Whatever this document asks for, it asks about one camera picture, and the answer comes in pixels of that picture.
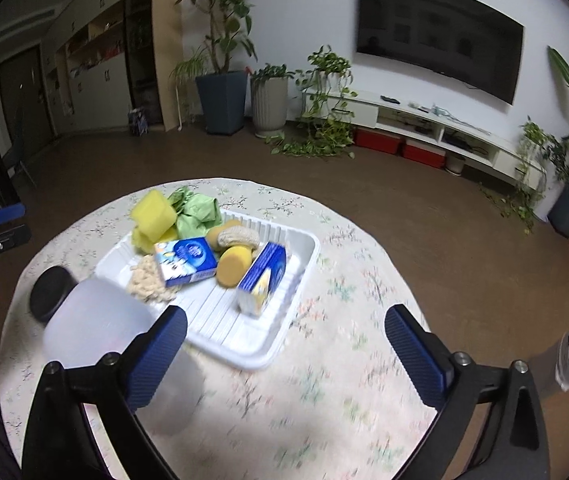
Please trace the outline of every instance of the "television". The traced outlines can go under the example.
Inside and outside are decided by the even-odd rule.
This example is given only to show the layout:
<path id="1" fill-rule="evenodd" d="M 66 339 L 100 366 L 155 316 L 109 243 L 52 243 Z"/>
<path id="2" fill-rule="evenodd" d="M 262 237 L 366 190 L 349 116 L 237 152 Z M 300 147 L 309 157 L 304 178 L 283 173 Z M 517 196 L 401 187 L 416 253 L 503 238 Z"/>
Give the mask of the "television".
<path id="1" fill-rule="evenodd" d="M 453 77 L 513 104 L 520 23 L 477 0 L 360 0 L 357 52 Z"/>

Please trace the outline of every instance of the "white tv cabinet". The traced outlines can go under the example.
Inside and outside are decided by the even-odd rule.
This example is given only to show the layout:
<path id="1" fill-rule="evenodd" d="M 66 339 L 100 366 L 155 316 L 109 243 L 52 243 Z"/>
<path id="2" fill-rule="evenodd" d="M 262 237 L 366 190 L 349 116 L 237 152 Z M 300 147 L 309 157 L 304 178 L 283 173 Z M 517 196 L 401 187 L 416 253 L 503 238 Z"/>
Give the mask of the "white tv cabinet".
<path id="1" fill-rule="evenodd" d="M 537 189 L 543 170 L 535 161 L 526 161 L 517 155 L 517 146 L 495 134 L 486 134 L 470 126 L 457 123 L 432 112 L 423 112 L 408 106 L 408 102 L 393 104 L 383 101 L 378 94 L 357 91 L 357 97 L 345 96 L 345 112 L 353 112 L 351 123 L 391 134 L 420 140 L 447 152 L 458 153 L 473 168 L 492 174 L 511 184 L 526 173 L 524 183 Z M 328 105 L 334 106 L 339 94 L 330 94 Z M 469 152 L 448 142 L 449 136 L 464 140 L 475 151 Z"/>

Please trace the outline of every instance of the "blue box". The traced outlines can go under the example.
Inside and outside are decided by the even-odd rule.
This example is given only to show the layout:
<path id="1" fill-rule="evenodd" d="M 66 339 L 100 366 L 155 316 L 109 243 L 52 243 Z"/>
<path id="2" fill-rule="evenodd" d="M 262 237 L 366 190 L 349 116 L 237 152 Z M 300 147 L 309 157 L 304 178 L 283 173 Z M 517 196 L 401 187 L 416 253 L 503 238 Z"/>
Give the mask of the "blue box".
<path id="1" fill-rule="evenodd" d="M 215 276 L 218 262 L 205 238 L 155 244 L 156 261 L 167 286 L 199 282 Z"/>
<path id="2" fill-rule="evenodd" d="M 279 244 L 267 243 L 238 285 L 240 310 L 259 317 L 280 285 L 285 270 L 286 250 Z"/>

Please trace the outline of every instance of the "screw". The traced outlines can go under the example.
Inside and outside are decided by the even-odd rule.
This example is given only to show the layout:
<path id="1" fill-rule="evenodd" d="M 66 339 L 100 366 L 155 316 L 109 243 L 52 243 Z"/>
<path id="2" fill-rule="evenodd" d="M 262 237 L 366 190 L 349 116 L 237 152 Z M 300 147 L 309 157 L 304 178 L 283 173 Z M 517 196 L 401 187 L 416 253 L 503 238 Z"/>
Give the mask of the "screw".
<path id="1" fill-rule="evenodd" d="M 466 352 L 455 352 L 453 358 L 458 365 L 468 366 L 471 364 L 471 357 Z"/>
<path id="2" fill-rule="evenodd" d="M 526 362 L 518 359 L 516 362 L 513 363 L 513 368 L 519 371 L 520 374 L 525 374 L 529 371 L 529 365 Z"/>
<path id="3" fill-rule="evenodd" d="M 109 352 L 108 354 L 104 354 L 102 359 L 100 359 L 101 363 L 106 366 L 113 366 L 118 362 L 120 358 L 120 354 L 118 352 Z"/>
<path id="4" fill-rule="evenodd" d="M 53 375 L 56 374 L 60 371 L 60 363 L 57 361 L 51 361 L 50 363 L 47 363 L 47 365 L 44 367 L 44 373 L 47 375 Z"/>

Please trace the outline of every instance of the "white plastic tray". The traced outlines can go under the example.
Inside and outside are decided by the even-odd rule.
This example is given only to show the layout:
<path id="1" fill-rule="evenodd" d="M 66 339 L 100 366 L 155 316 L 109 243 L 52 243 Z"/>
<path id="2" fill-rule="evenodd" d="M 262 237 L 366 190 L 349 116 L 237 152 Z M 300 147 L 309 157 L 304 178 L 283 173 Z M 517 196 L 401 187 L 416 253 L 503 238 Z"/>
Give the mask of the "white plastic tray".
<path id="1" fill-rule="evenodd" d="M 235 289 L 218 285 L 215 278 L 183 286 L 170 304 L 180 306 L 189 322 L 186 339 L 192 345 L 243 370 L 266 367 L 282 346 L 295 316 L 299 298 L 320 251 L 309 232 L 222 209 L 224 221 L 239 219 L 260 233 L 261 242 L 285 245 L 290 255 L 286 272 L 259 319 L 240 312 Z M 126 287 L 131 267 L 139 260 L 126 235 L 96 267 L 96 276 Z M 159 316 L 165 303 L 152 304 Z"/>

